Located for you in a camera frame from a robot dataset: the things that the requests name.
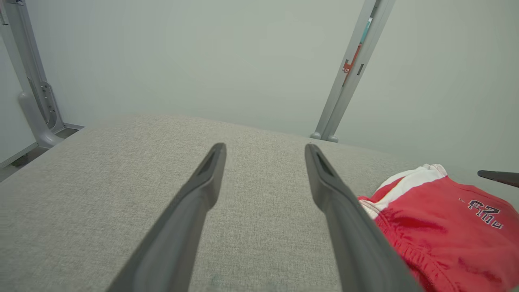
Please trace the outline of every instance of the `black object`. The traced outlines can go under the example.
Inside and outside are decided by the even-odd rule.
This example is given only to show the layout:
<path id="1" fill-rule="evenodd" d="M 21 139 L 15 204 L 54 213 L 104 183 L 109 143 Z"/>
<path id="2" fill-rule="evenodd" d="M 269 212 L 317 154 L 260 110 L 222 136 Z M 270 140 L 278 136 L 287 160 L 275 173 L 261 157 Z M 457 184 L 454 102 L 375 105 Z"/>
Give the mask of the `black object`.
<path id="1" fill-rule="evenodd" d="M 313 201 L 328 221 L 343 291 L 422 291 L 316 145 L 306 145 L 305 159 Z"/>
<path id="2" fill-rule="evenodd" d="M 477 175 L 519 188 L 519 174 L 516 172 L 480 170 Z"/>
<path id="3" fill-rule="evenodd" d="M 108 291 L 187 291 L 206 213 L 220 192 L 226 147 L 215 144 Z"/>
<path id="4" fill-rule="evenodd" d="M 314 202 L 326 214 L 343 291 L 422 291 L 315 145 L 305 148 Z M 187 291 L 207 211 L 220 192 L 225 144 L 215 144 L 157 219 L 109 292 Z"/>

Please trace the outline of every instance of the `gray wall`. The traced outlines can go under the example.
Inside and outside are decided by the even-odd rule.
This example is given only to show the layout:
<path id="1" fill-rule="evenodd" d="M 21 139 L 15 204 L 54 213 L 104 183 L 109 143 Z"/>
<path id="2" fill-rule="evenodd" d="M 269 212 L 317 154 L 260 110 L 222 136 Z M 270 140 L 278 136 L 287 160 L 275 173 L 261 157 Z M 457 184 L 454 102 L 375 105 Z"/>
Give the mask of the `gray wall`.
<path id="1" fill-rule="evenodd" d="M 517 14 L 517 0 L 397 0 L 340 143 L 447 171 L 519 171 Z"/>
<path id="2" fill-rule="evenodd" d="M 63 121 L 185 114 L 308 136 L 363 0 L 27 0 Z"/>

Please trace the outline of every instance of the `red garment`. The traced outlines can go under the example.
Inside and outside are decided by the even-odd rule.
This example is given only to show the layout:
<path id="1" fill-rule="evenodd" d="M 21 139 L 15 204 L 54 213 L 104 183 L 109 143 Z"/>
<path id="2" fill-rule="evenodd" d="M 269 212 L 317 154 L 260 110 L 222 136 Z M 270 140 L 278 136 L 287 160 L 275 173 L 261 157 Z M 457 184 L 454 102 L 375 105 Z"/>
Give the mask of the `red garment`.
<path id="1" fill-rule="evenodd" d="M 441 165 L 395 175 L 359 201 L 425 290 L 519 285 L 519 215 L 508 202 L 452 181 Z"/>

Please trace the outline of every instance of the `gray fabric surface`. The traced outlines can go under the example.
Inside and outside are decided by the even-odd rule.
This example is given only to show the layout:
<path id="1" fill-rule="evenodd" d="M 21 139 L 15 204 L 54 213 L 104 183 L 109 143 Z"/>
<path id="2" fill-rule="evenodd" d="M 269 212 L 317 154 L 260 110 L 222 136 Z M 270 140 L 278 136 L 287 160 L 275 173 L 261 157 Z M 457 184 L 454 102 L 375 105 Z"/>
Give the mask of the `gray fabric surface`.
<path id="1" fill-rule="evenodd" d="M 220 198 L 191 290 L 338 290 L 304 146 L 356 195 L 419 164 L 345 145 L 192 117 L 132 116 L 81 130 L 0 184 L 0 290 L 101 291 L 209 148 L 227 144 Z"/>

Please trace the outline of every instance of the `metal post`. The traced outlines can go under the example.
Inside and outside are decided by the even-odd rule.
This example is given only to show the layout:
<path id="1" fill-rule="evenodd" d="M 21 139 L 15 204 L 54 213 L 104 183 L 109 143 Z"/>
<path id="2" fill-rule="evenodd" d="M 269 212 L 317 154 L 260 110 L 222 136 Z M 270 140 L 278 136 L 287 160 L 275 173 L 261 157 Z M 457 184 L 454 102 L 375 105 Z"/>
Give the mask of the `metal post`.
<path id="1" fill-rule="evenodd" d="M 348 77 L 344 84 L 343 91 L 340 93 L 337 104 L 332 111 L 330 119 L 322 132 L 322 140 L 331 142 L 338 142 L 339 138 L 335 135 L 335 131 L 339 127 L 340 120 L 344 116 L 344 112 L 350 103 L 353 93 L 359 84 L 359 80 L 364 73 L 367 63 L 371 58 L 373 50 L 382 34 L 382 30 L 386 25 L 389 18 L 389 14 L 393 8 L 395 0 L 381 0 L 380 5 L 373 16 L 373 20 L 370 25 L 370 30 L 367 32 L 366 40 L 362 44 L 362 48 L 359 52 L 357 60 L 351 70 L 351 76 Z"/>
<path id="2" fill-rule="evenodd" d="M 357 48 L 359 46 L 362 35 L 364 34 L 364 30 L 366 28 L 367 20 L 370 18 L 371 11 L 375 6 L 376 0 L 365 0 L 364 5 L 360 11 L 359 18 L 357 19 L 357 23 L 355 24 L 355 28 L 351 34 L 351 39 L 348 44 L 348 48 L 346 49 L 346 53 L 344 54 L 343 60 L 340 63 L 339 71 L 337 76 L 335 77 L 335 81 L 333 82 L 332 89 L 330 90 L 330 94 L 328 95 L 328 100 L 324 106 L 324 110 L 321 114 L 321 118 L 319 119 L 319 123 L 317 124 L 316 131 L 310 135 L 310 138 L 314 139 L 323 139 L 322 133 L 326 125 L 328 124 L 328 120 L 332 116 L 333 109 L 339 100 L 340 93 L 343 89 L 344 79 L 346 78 L 347 73 L 343 71 L 344 64 L 351 64 L 353 61 L 353 57 L 357 52 Z"/>
<path id="3" fill-rule="evenodd" d="M 20 83 L 25 81 L 29 82 L 31 92 L 35 97 L 44 122 L 52 132 L 58 132 L 63 129 L 64 126 L 58 107 L 56 106 L 52 87 L 47 82 L 45 76 L 26 3 L 24 0 L 0 1 L 2 1 L 3 25 L 8 26 L 11 30 L 25 71 L 25 76 L 19 75 L 18 79 Z"/>

